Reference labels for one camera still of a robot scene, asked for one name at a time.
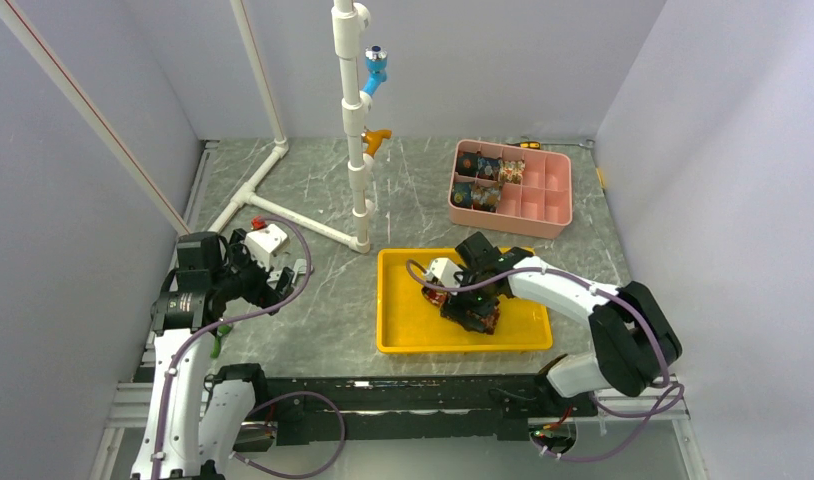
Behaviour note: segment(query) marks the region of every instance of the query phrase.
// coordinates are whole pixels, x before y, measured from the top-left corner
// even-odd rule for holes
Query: gray wall
[[[182,208],[199,145],[130,12],[19,4]],[[0,21],[0,479],[88,476],[174,237]]]
[[[596,155],[711,478],[814,478],[814,0],[669,1]]]
[[[270,135],[226,2],[127,3],[200,138]],[[663,3],[370,0],[362,42],[391,59],[367,123],[398,135],[594,134]],[[246,5],[288,134],[342,134],[330,4]]]

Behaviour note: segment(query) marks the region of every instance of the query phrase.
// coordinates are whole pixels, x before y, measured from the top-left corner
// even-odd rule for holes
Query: yellow plastic bin
[[[500,297],[495,334],[467,332],[442,318],[407,273],[407,259],[428,265],[448,257],[461,265],[453,248],[389,248],[378,254],[377,346],[383,353],[526,352],[551,347],[548,311],[518,298]]]

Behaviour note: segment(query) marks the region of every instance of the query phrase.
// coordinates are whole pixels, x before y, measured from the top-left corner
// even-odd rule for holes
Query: marble tabletop
[[[504,138],[479,138],[504,142]],[[391,376],[534,373],[562,353],[592,348],[586,331],[550,312],[553,346],[530,353],[388,355],[375,345],[377,253],[383,248],[453,247],[476,230],[448,219],[448,182],[458,138],[393,138],[376,158],[369,197],[378,206],[372,219],[372,251],[357,254],[304,230],[315,274],[307,290],[277,315],[237,324],[226,337],[214,367],[257,362],[267,376]],[[351,192],[345,138],[290,139],[289,153],[268,174],[257,194],[344,232],[351,232]],[[630,280],[613,219],[600,188],[591,152],[550,146],[572,160],[573,220],[554,240],[484,231],[495,245],[533,247],[560,268],[604,283]],[[207,228],[231,195],[271,152],[268,140],[222,140],[198,228]],[[224,233],[250,227],[263,212],[246,206]],[[297,241],[280,261],[302,255]],[[234,302],[227,315],[251,311]]]

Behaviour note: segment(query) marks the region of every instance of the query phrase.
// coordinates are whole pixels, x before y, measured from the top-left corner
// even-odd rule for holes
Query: blue faucet
[[[363,91],[372,96],[380,84],[386,81],[386,50],[377,45],[367,48],[366,68],[369,69],[369,80]]]

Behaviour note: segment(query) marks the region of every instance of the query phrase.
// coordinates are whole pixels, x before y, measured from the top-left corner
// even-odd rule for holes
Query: pink box
[[[456,207],[451,203],[454,182],[493,182],[458,175],[459,152],[480,153],[487,158],[524,160],[522,184],[505,183],[495,213]],[[454,152],[448,213],[452,222],[470,227],[555,238],[572,223],[572,162],[561,153],[511,147],[497,143],[461,140]]]

